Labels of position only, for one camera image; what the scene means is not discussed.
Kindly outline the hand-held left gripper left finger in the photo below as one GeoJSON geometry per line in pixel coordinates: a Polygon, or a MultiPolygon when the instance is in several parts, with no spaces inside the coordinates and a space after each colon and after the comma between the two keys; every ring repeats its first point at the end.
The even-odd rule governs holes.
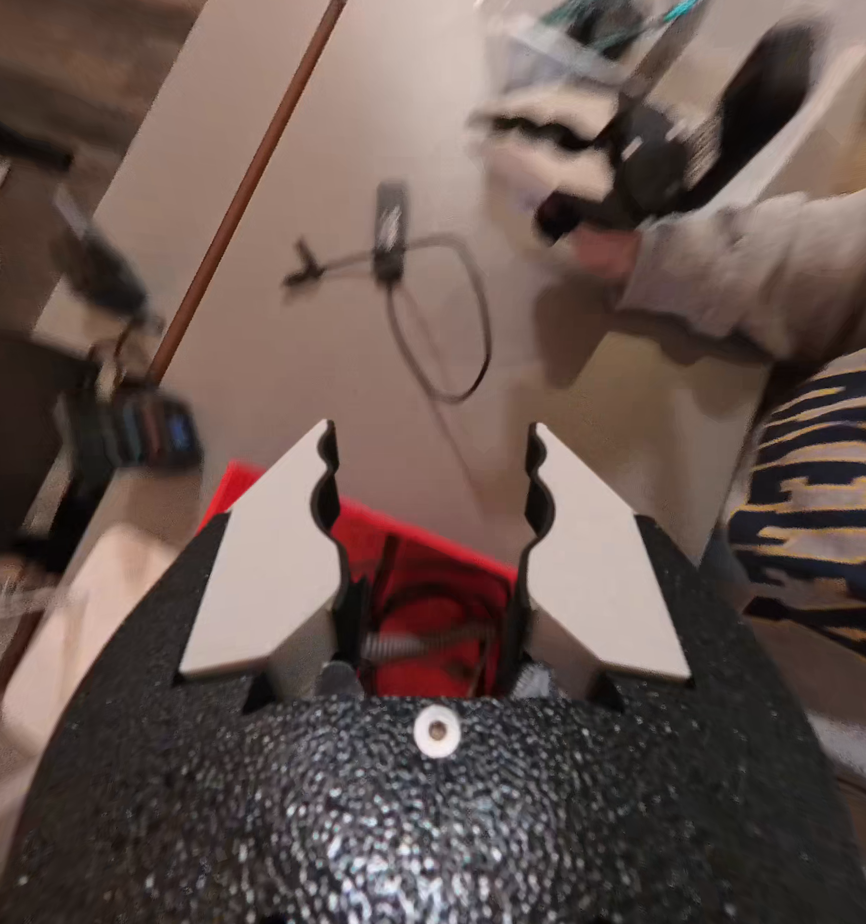
{"type": "Polygon", "coordinates": [[[264,676],[275,699],[317,696],[361,662],[369,595],[332,530],[336,428],[320,420],[231,507],[179,664],[185,680],[264,676]]]}

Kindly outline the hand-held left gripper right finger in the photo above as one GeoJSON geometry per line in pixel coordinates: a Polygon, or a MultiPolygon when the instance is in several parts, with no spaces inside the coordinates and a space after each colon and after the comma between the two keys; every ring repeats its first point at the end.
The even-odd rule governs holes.
{"type": "Polygon", "coordinates": [[[527,662],[546,665],[573,699],[608,674],[689,682],[632,507],[541,422],[529,427],[524,469],[533,537],[501,630],[497,690],[508,694],[527,662]]]}

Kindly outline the person's right forearm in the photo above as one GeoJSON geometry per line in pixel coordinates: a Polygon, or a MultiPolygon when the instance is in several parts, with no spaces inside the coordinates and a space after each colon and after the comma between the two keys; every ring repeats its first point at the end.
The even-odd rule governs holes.
{"type": "Polygon", "coordinates": [[[866,347],[866,189],[662,219],[642,232],[617,310],[739,336],[774,360],[866,347]]]}

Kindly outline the person's right hand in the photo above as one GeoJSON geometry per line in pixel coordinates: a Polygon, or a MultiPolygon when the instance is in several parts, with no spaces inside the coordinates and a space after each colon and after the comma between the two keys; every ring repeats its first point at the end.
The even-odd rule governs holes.
{"type": "Polygon", "coordinates": [[[643,231],[580,224],[563,235],[552,249],[602,283],[622,286],[635,272],[643,231]]]}

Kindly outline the clear plastic storage box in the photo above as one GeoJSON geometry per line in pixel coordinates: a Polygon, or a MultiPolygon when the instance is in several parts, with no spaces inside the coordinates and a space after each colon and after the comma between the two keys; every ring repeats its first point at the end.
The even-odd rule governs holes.
{"type": "Polygon", "coordinates": [[[695,36],[706,1],[480,1],[498,90],[587,85],[646,94],[695,36]]]}

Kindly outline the red plastic basket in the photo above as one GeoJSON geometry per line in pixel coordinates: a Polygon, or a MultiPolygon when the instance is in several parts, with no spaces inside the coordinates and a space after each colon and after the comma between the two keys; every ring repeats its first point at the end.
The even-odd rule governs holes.
{"type": "MultiPolygon", "coordinates": [[[[319,696],[457,697],[495,688],[498,631],[509,604],[509,575],[468,556],[374,521],[341,503],[332,534],[346,548],[354,579],[369,595],[361,662],[355,671],[332,662],[319,696]]],[[[267,687],[265,697],[278,702],[267,687]]]]}

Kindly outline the black device with blue display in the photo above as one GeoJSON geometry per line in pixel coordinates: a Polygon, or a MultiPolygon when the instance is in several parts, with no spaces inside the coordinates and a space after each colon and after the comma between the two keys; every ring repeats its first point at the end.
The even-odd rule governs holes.
{"type": "Polygon", "coordinates": [[[204,450],[185,403],[147,387],[108,397],[94,389],[63,393],[55,419],[73,471],[102,481],[120,470],[183,473],[202,467],[204,450]]]}

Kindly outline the person's leg in patterned pants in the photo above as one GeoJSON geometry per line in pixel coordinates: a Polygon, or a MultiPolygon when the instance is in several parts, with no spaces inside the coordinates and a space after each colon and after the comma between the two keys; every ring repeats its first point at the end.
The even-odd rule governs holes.
{"type": "Polygon", "coordinates": [[[764,415],[723,525],[746,616],[794,623],[866,660],[866,347],[764,415]]]}

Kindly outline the small black device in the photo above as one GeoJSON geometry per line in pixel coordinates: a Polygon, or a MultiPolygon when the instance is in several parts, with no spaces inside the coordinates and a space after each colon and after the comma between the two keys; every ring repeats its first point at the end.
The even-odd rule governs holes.
{"type": "Polygon", "coordinates": [[[408,189],[403,181],[384,181],[377,189],[371,255],[375,281],[384,287],[404,276],[408,234],[408,189]]]}

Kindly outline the dark box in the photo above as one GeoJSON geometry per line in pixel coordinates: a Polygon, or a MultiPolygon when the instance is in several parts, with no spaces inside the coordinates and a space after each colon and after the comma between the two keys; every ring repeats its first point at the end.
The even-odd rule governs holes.
{"type": "Polygon", "coordinates": [[[0,329],[0,553],[13,547],[62,448],[62,394],[92,385],[99,366],[0,329]]]}

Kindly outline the black object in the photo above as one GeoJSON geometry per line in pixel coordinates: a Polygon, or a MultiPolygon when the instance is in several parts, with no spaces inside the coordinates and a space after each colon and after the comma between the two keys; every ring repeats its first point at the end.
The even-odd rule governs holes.
{"type": "Polygon", "coordinates": [[[65,184],[53,194],[61,225],[53,245],[55,263],[71,290],[88,306],[137,327],[150,328],[146,286],[126,257],[116,249],[81,208],[65,184]]]}

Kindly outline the brown wooden strip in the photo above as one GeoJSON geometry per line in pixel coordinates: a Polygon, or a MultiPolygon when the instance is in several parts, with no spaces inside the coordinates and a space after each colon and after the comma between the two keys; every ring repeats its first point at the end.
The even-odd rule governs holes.
{"type": "Polygon", "coordinates": [[[191,283],[150,361],[147,378],[153,385],[160,385],[169,370],[346,5],[345,1],[327,3],[191,283]]]}

